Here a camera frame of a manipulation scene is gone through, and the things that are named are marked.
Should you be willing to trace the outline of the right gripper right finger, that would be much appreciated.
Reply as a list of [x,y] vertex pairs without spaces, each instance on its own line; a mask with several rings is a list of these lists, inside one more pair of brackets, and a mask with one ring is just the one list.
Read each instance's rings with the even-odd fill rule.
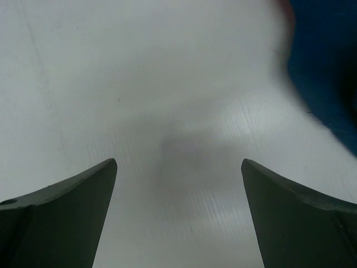
[[356,204],[242,162],[265,267],[356,267]]

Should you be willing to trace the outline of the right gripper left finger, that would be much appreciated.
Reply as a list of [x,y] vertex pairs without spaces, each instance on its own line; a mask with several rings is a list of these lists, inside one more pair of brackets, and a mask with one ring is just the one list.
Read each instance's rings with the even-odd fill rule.
[[92,267],[117,163],[1,202],[1,267]]

